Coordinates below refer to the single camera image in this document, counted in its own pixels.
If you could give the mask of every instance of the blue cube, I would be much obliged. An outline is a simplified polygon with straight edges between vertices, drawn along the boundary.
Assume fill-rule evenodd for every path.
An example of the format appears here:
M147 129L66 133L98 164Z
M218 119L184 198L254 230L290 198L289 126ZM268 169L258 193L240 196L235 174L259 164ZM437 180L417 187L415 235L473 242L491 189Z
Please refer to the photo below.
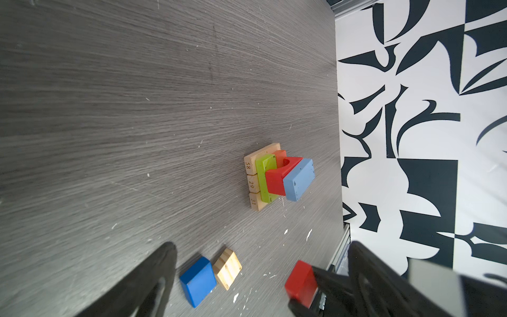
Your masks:
M313 161L311 159L301 160L301 162L283 178L285 196L290 201L298 201L314 179L315 171L313 169Z
M191 268L189 268L180 278L185 297L192 305L197 307L204 297L211 293L216 286L215 274L211 267L211 262L201 257Z

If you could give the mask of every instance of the lime green block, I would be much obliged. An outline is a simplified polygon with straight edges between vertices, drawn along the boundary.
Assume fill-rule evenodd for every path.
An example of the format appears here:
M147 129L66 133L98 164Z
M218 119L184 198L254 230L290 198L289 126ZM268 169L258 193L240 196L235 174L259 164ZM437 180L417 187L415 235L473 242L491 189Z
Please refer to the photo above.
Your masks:
M268 192L268 185L266 183L266 171L276 169L276 157L274 154L266 154L260 159L255 161L257 168L257 178L259 179L259 188L261 189L261 200L270 203L275 200L278 195L270 194Z

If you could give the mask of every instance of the abstract pattern backdrop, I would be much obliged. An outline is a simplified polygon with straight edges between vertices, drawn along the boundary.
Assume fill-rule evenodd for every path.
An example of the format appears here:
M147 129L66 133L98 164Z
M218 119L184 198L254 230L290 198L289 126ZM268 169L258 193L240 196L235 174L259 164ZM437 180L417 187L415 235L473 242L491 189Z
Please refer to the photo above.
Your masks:
M507 1L385 0L336 21L344 220L399 274L507 277Z

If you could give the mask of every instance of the wood grain surface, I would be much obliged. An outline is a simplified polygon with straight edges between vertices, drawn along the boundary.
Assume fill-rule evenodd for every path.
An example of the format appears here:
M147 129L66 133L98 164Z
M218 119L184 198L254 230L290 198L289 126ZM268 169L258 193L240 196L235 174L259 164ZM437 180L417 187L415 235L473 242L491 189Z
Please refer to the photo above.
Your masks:
M243 269L166 316L291 315L295 262L342 236L334 38L324 0L2 1L0 315L72 316L167 240L179 274ZM316 179L256 213L243 156L272 142Z

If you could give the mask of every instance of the natural wood block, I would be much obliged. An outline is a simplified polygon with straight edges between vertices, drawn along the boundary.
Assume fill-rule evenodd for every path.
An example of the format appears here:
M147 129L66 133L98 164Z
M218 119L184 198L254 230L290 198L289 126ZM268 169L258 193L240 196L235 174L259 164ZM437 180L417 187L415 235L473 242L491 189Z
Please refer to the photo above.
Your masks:
M248 175L255 175L257 174L257 168L255 166L255 160L258 158L261 158L262 156L266 154L273 154L275 151L280 150L280 143L272 143L266 147L263 147L262 149L253 152L252 154L249 154L245 156L245 169L246 173Z
M250 193L258 193L261 191L259 188L259 178L257 177L257 174L247 175L246 178L248 180L248 189L250 190Z
M241 271L241 263L239 263L236 254L231 249L225 249L219 259L213 264L216 281L227 291L238 276L239 271Z
M260 212L264 207L268 205L267 202L263 202L261 199L261 193L250 193L250 206L253 210Z

